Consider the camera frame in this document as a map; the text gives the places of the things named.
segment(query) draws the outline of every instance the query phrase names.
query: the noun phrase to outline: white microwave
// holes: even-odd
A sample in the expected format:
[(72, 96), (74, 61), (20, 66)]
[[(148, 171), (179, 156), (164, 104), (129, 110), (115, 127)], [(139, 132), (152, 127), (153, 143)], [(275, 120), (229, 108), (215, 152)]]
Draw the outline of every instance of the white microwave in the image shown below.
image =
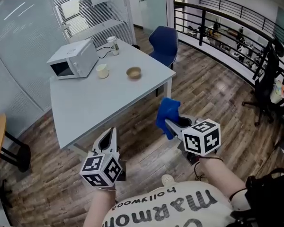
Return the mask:
[(85, 78), (99, 60), (91, 39), (63, 45), (47, 62), (58, 79)]

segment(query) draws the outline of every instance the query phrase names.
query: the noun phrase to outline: blue chair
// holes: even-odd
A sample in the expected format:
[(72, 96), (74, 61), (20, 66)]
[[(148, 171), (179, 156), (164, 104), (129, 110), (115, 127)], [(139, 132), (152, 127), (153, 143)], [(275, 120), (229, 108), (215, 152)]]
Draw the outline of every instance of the blue chair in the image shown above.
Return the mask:
[(149, 41), (153, 47), (153, 52), (149, 55), (161, 62), (163, 65), (173, 69), (178, 52), (178, 34), (173, 28), (159, 26), (150, 35)]

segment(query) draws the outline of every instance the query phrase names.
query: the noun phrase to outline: cup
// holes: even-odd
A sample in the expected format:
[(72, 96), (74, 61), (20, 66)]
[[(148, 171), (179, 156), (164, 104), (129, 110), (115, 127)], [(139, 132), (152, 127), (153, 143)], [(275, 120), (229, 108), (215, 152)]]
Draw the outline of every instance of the cup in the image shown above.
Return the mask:
[(113, 55), (119, 54), (119, 46), (117, 44), (117, 38), (115, 36), (109, 37), (107, 39), (108, 45), (113, 52)]
[(108, 70), (107, 64), (98, 65), (97, 68), (96, 68), (96, 71), (97, 71), (98, 77), (100, 77), (102, 79), (107, 78), (108, 75), (109, 75), (109, 70)]

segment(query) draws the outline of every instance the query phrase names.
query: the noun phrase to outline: wooden bowl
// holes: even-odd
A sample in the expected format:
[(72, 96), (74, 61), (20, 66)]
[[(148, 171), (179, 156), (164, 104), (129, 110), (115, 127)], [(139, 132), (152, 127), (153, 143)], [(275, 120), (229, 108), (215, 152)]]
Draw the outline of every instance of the wooden bowl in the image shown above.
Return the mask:
[(131, 67), (126, 71), (126, 74), (130, 79), (139, 79), (141, 77), (141, 68)]

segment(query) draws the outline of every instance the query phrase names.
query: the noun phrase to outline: white t-shirt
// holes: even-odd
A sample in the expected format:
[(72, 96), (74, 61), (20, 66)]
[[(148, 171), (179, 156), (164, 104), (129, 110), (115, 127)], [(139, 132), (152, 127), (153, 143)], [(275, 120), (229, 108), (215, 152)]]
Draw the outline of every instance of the white t-shirt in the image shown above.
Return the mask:
[(102, 227), (225, 227), (234, 222), (233, 210), (250, 209), (245, 192), (230, 202), (210, 184), (175, 183), (116, 204)]
[(241, 48), (239, 49), (239, 51), (243, 54), (243, 55), (247, 55), (248, 53), (248, 49), (244, 46), (241, 46)]

